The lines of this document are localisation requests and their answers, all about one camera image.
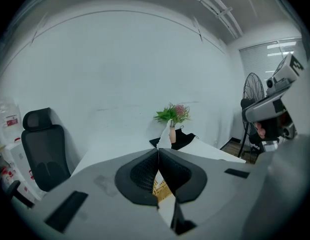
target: green plant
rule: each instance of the green plant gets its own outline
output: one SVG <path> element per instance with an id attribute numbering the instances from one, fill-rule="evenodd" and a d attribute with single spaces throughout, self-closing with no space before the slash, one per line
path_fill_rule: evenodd
<path id="1" fill-rule="evenodd" d="M 181 104 L 173 105 L 169 103 L 163 111 L 156 112 L 154 118 L 158 122 L 168 122 L 171 119 L 170 127 L 175 127 L 177 123 L 182 123 L 184 120 L 189 120 L 189 107 Z"/>

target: person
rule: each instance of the person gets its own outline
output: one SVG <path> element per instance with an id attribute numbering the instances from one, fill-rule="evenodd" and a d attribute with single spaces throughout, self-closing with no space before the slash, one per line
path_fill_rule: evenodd
<path id="1" fill-rule="evenodd" d="M 261 123 L 256 122 L 255 127 L 257 128 L 257 132 L 260 138 L 264 139 L 266 135 L 266 130 L 262 128 Z"/>

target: wooden floor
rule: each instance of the wooden floor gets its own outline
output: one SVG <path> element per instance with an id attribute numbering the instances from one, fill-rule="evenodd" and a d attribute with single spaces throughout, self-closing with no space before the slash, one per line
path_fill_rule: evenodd
<path id="1" fill-rule="evenodd" d="M 240 143 L 237 143 L 231 140 L 221 150 L 233 156 L 237 156 L 239 153 L 240 147 L 241 147 Z M 243 160 L 246 160 L 246 163 L 248 164 L 254 164 L 257 159 L 255 154 L 250 155 L 250 147 L 247 145 L 244 146 L 240 158 Z"/>

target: chair headrest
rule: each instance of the chair headrest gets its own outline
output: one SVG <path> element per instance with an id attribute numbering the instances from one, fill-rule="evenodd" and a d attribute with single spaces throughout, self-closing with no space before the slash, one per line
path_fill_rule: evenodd
<path id="1" fill-rule="evenodd" d="M 23 118 L 23 127 L 27 131 L 42 130 L 51 127 L 50 108 L 28 112 Z"/>

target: black fan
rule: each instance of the black fan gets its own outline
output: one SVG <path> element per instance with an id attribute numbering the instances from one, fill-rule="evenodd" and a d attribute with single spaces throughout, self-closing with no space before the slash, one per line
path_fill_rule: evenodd
<path id="1" fill-rule="evenodd" d="M 264 87 L 263 87 L 263 84 L 260 78 L 255 73 L 250 73 L 247 76 L 247 79 L 245 81 L 243 98 L 240 102 L 241 108 L 244 110 L 250 105 L 262 100 L 264 97 L 265 97 L 265 91 L 264 91 Z M 245 121 L 243 119 L 243 124 L 244 124 L 244 129 L 245 129 L 245 135 L 244 135 L 244 139 L 243 139 L 238 157 L 240 156 L 241 151 L 244 147 L 246 136 L 257 133 L 257 130 L 255 129 L 255 126 L 253 123 Z"/>

